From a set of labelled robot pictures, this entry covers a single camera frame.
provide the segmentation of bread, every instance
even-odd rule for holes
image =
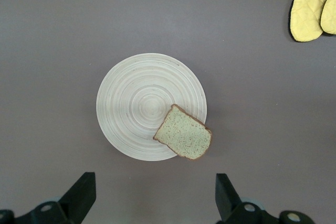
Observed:
[[[178,156],[195,160],[209,148],[212,133],[205,125],[173,104],[153,137]]]

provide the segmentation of bread crust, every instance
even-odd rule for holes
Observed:
[[[165,116],[165,118],[164,118],[163,122],[161,123],[160,127],[158,128],[157,132],[159,131],[159,129],[161,129],[162,125],[163,125],[163,124],[165,123],[165,121],[166,121],[166,118],[167,118],[168,114],[173,110],[174,107],[177,107],[182,113],[184,113],[184,114],[186,114],[187,116],[191,117],[191,118],[194,119],[196,122],[198,122],[199,124],[201,124],[202,126],[205,127],[205,130],[207,130],[207,131],[210,133],[210,143],[209,143],[209,147],[210,147],[211,142],[212,142],[212,132],[211,132],[211,130],[210,130],[208,127],[206,127],[204,123],[202,123],[200,120],[198,120],[197,118],[193,117],[192,115],[188,114],[183,108],[181,108],[181,107],[178,106],[177,104],[172,104],[172,105],[171,105],[171,108],[169,109],[167,115]],[[153,139],[154,139],[154,140],[159,141],[161,144],[164,144],[164,145],[168,146],[169,149],[171,149],[171,148],[169,147],[169,145],[167,145],[167,144],[165,144],[165,143],[162,143],[162,142],[161,142],[159,139],[157,139],[155,136],[156,136],[156,134],[153,136]],[[205,150],[205,152],[204,152],[201,156],[199,156],[198,158],[194,158],[194,159],[189,158],[189,157],[186,157],[186,156],[179,155],[179,154],[176,153],[176,151],[174,151],[173,149],[171,149],[171,150],[172,150],[176,155],[178,155],[179,157],[185,157],[185,158],[187,158],[187,159],[189,159],[189,160],[195,161],[195,160],[198,160],[199,158],[203,157],[204,154],[205,154],[205,153],[207,152],[207,150],[209,149],[209,147]]]

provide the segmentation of ceramic plate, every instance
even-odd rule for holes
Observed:
[[[153,136],[174,103],[205,123],[205,94],[186,65],[162,54],[135,55],[115,65],[103,79],[97,117],[105,137],[125,155],[165,160],[176,154]]]

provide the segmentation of whole grain bread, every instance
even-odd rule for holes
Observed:
[[[212,133],[201,121],[173,104],[153,139],[166,144],[178,156],[195,160],[209,148]]]

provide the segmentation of concentric circle pattern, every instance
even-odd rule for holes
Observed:
[[[105,137],[125,155],[164,160],[176,154],[153,136],[174,103],[205,122],[205,94],[186,65],[162,54],[135,55],[103,79],[97,95],[98,122]]]

